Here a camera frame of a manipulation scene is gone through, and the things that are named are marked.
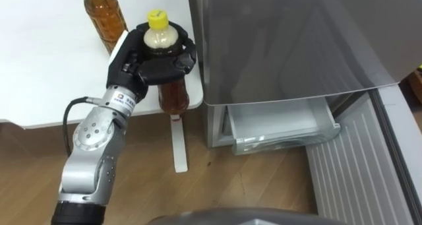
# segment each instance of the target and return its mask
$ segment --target gray refrigerator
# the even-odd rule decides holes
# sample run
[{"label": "gray refrigerator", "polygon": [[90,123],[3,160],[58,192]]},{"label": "gray refrigerator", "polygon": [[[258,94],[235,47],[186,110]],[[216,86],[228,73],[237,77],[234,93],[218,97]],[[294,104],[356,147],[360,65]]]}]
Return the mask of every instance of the gray refrigerator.
[{"label": "gray refrigerator", "polygon": [[305,146],[320,216],[422,224],[422,135],[398,83],[422,0],[189,0],[208,146]]}]

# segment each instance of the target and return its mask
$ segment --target metal panel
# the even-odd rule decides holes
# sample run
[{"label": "metal panel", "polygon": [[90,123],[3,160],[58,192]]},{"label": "metal panel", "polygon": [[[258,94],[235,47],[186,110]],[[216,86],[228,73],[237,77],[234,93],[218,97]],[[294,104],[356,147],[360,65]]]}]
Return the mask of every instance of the metal panel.
[{"label": "metal panel", "polygon": [[421,62],[422,0],[190,4],[207,104],[298,99],[386,86]]},{"label": "metal panel", "polygon": [[334,140],[307,148],[318,213],[348,224],[413,224],[369,95],[336,121]]}]

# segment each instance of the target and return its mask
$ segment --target refrigerator drawer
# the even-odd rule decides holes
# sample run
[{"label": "refrigerator drawer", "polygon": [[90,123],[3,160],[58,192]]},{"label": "refrigerator drawer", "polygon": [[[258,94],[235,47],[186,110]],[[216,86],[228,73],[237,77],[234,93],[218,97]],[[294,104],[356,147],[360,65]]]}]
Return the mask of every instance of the refrigerator drawer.
[{"label": "refrigerator drawer", "polygon": [[340,132],[325,98],[228,106],[233,153],[326,142]]}]

